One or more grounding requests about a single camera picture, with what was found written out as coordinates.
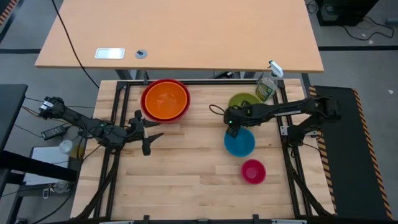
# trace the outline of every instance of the wooden table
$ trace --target wooden table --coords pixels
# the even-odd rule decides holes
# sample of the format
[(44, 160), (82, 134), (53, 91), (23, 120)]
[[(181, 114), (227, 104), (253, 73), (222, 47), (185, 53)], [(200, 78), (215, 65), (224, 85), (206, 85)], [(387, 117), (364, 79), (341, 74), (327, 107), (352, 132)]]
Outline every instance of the wooden table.
[[(285, 80), (285, 84), (289, 101), (304, 98), (300, 80)], [(116, 81), (101, 83), (94, 117), (110, 119), (115, 88)], [(112, 219), (142, 220), (143, 215), (150, 215), (151, 220), (250, 219), (255, 213), (260, 218), (293, 218), (276, 120), (250, 128), (256, 137), (254, 152), (244, 158), (234, 157), (224, 148), (226, 125), (222, 117), (208, 109), (209, 104), (226, 108), (234, 94), (254, 93), (254, 85), (189, 85), (188, 89), (191, 105), (181, 120), (146, 129), (148, 134), (165, 133), (152, 143), (150, 156), (142, 155), (141, 142), (127, 144), (122, 150)], [(143, 86), (131, 87), (127, 119), (140, 108), (143, 90)], [(118, 111), (122, 107), (121, 95)], [(292, 118), (297, 124), (307, 116)], [(305, 143), (317, 145), (316, 140), (310, 138), (306, 138)], [(89, 140), (85, 154), (96, 147), (96, 141)], [(308, 188), (333, 212), (319, 152), (308, 146), (299, 150)], [(103, 155), (100, 149), (84, 161), (72, 217), (83, 210), (98, 188)], [(247, 159), (264, 163), (267, 177), (262, 184), (249, 185), (241, 178), (240, 166)], [(301, 194), (298, 187), (296, 189), (300, 210), (304, 213)]]
[[(304, 0), (64, 0), (60, 14), (86, 68), (323, 72)], [(80, 67), (58, 18), (35, 66)]]

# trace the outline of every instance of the orange striped edge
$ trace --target orange striped edge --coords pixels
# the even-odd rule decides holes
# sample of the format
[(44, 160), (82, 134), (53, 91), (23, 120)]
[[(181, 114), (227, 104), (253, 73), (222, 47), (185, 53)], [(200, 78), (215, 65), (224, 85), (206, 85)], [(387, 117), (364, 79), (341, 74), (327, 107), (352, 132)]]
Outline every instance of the orange striped edge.
[[(313, 97), (317, 96), (317, 92), (316, 92), (316, 89), (314, 86), (310, 86), (309, 90), (310, 90), (311, 96), (313, 96)], [(333, 193), (333, 184), (331, 182), (328, 153), (326, 152), (325, 140), (323, 138), (323, 134), (321, 131), (318, 131), (317, 134), (318, 134), (317, 144), (318, 144), (318, 148), (319, 148), (319, 152), (320, 152), (320, 156), (321, 156), (323, 171), (325, 172), (326, 182), (329, 187), (329, 193), (330, 193), (331, 202), (333, 204), (333, 209), (335, 210), (335, 213), (337, 213), (335, 195)]]
[(354, 91), (355, 99), (356, 99), (356, 102), (358, 105), (358, 113), (359, 113), (359, 116), (361, 117), (363, 131), (366, 136), (366, 141), (368, 142), (369, 153), (371, 155), (371, 159), (373, 162), (374, 172), (376, 173), (376, 178), (377, 178), (377, 182), (379, 184), (381, 197), (383, 198), (383, 201), (384, 201), (384, 206), (386, 208), (387, 216), (392, 220), (393, 216), (391, 213), (391, 208), (390, 208), (390, 205), (388, 204), (386, 190), (384, 190), (384, 185), (383, 185), (383, 181), (382, 181), (381, 174), (380, 174), (379, 164), (377, 163), (376, 154), (374, 153), (374, 149), (373, 149), (373, 143), (372, 143), (369, 131), (368, 131), (368, 126), (366, 124), (365, 115), (363, 114), (361, 100), (359, 99), (358, 91), (356, 91), (354, 89), (353, 89), (353, 91)]
[(4, 24), (7, 18), (11, 15), (12, 9), (17, 4), (17, 0), (11, 0), (8, 6), (5, 8), (4, 12), (0, 15), (0, 26)]

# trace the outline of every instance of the green plate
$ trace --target green plate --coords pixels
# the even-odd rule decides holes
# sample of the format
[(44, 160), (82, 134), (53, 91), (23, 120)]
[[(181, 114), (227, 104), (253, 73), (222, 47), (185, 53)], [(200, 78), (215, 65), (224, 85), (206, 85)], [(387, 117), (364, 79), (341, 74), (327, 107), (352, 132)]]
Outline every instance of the green plate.
[(250, 94), (250, 93), (238, 93), (237, 95), (234, 95), (228, 103), (228, 106), (242, 106), (242, 102), (246, 100), (247, 102), (249, 102), (250, 104), (256, 104), (256, 103), (260, 103), (259, 99), (257, 99), (257, 97), (255, 97), (254, 95)]

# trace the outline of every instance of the spray bottle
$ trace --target spray bottle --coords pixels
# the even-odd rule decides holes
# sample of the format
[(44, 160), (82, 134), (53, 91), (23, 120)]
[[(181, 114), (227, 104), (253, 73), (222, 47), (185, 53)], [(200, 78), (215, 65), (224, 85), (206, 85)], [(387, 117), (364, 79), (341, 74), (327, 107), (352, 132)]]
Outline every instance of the spray bottle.
[(271, 72), (265, 78), (261, 78), (257, 84), (256, 95), (262, 101), (266, 102), (271, 98), (277, 89), (277, 79), (284, 76), (283, 69), (273, 60), (269, 61)]

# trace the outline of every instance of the white spray nozzle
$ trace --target white spray nozzle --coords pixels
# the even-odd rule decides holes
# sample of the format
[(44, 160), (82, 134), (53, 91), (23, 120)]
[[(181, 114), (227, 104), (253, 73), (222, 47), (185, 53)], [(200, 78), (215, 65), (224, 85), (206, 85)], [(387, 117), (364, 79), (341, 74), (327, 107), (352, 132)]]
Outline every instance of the white spray nozzle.
[(272, 70), (273, 76), (282, 78), (284, 76), (284, 71), (283, 69), (273, 60), (269, 60), (269, 66)]

